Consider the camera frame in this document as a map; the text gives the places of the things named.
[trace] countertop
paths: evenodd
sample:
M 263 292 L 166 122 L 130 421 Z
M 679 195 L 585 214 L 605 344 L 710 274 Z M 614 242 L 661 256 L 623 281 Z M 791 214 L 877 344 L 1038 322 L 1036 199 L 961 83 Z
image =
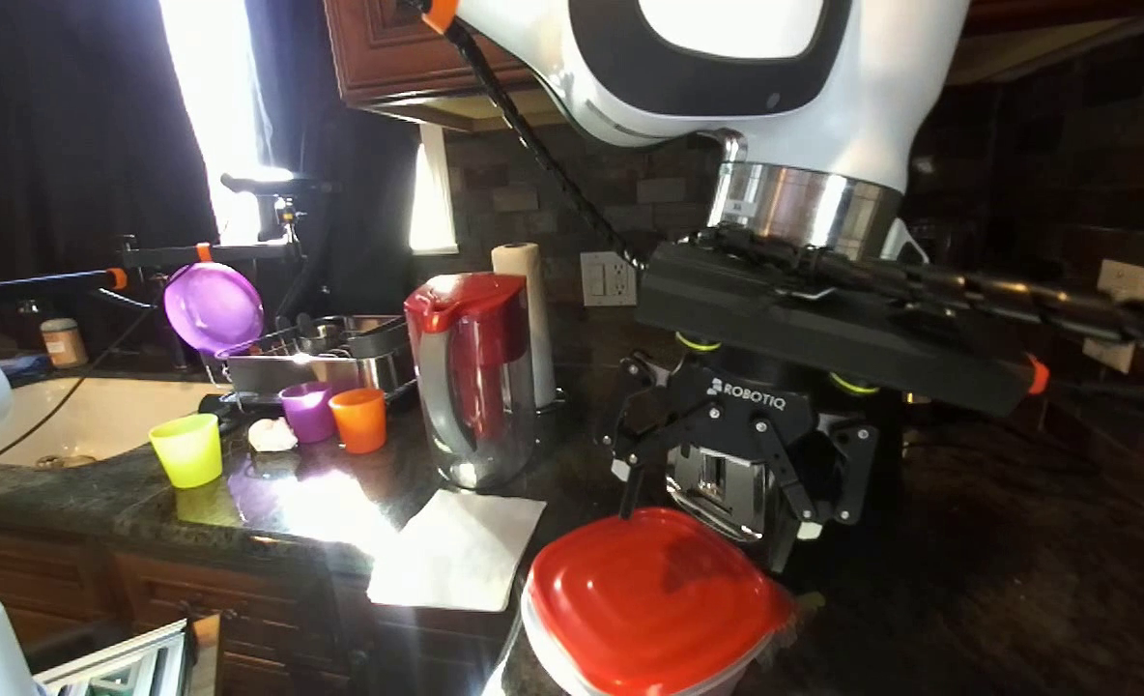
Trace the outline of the countertop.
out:
M 538 543 L 617 502 L 591 413 L 565 404 L 554 421 L 506 485 L 550 502 Z M 397 524 L 441 485 L 413 398 L 393 403 L 380 455 L 229 447 L 229 475 L 185 495 L 148 447 L 0 467 L 0 524 L 166 553 L 371 553 L 371 518 Z M 955 409 L 913 421 L 877 465 L 863 524 L 805 549 L 782 582 L 805 625 L 742 692 L 1144 692 L 1144 506 L 1078 447 L 1015 425 Z M 506 683 L 542 692 L 526 647 L 498 650 L 513 653 Z

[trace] orange cup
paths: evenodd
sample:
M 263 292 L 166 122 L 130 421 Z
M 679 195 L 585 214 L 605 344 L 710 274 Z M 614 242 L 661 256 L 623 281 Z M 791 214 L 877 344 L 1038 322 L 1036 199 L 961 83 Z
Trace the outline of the orange cup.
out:
M 374 386 L 332 394 L 332 417 L 345 452 L 374 452 L 386 446 L 386 398 Z

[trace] wooden cabinet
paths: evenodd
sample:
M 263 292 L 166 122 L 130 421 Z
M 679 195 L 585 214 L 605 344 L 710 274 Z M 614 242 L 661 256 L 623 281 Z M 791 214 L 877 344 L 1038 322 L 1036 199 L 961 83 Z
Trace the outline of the wooden cabinet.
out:
M 121 620 L 106 553 L 77 536 L 0 529 L 0 601 L 23 647 L 50 647 Z
M 483 692 L 509 616 L 380 608 L 363 589 L 337 581 L 337 616 L 363 657 L 368 692 Z
M 32 529 L 0 529 L 0 601 L 27 653 L 220 616 L 225 696 L 480 692 L 509 630 L 509 616 L 374 608 L 357 553 L 138 553 Z
M 327 616 L 319 572 L 299 572 L 286 562 L 218 569 L 138 553 L 111 555 L 138 625 L 220 616 L 225 692 L 346 692 L 340 625 Z
M 967 29 L 1007 34 L 1125 16 L 1144 16 L 1144 0 L 973 0 Z M 325 0 L 325 21 L 345 103 L 444 128 L 498 128 L 464 59 L 416 20 L 408 0 Z M 522 61 L 489 43 L 483 50 L 531 121 L 558 121 Z
M 434 34 L 408 0 L 325 0 L 337 89 L 352 109 L 429 121 L 444 128 L 495 128 L 495 103 L 480 92 L 464 59 Z M 480 43 L 498 82 L 532 116 L 550 121 L 554 103 L 531 68 L 498 47 Z

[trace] red appliance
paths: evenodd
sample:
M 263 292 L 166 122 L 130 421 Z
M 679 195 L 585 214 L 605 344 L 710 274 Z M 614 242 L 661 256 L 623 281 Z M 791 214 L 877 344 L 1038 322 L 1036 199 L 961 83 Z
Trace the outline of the red appliance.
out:
M 518 467 L 532 438 L 526 277 L 435 274 L 406 296 L 406 322 L 444 475 L 480 485 Z

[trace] black cable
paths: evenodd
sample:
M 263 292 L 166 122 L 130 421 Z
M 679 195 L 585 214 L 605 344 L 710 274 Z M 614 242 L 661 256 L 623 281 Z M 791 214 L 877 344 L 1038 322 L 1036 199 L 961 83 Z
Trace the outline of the black cable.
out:
M 151 322 L 155 304 L 135 315 L 122 333 L 115 333 L 115 339 L 69 382 L 69 389 L 32 425 L 23 430 L 15 440 L 0 446 L 0 455 L 10 452 L 15 446 L 23 446 L 27 438 L 33 438 L 41 425 L 50 425 L 66 403 L 77 394 L 77 386 L 127 339 L 135 337 L 148 322 Z
M 470 72 L 486 89 L 489 103 L 498 109 L 502 122 L 522 139 L 522 148 L 531 148 L 560 176 L 560 184 L 591 217 L 591 224 L 600 224 L 611 234 L 614 256 L 627 259 L 632 272 L 644 272 L 644 259 L 617 234 L 617 229 L 600 214 L 600 206 L 580 189 L 580 180 L 560 165 L 560 157 L 542 143 L 542 135 L 522 116 L 522 109 L 509 100 L 506 83 L 495 76 L 486 55 L 480 50 L 480 43 L 470 38 L 470 29 L 461 20 L 451 20 L 450 43 L 470 64 Z

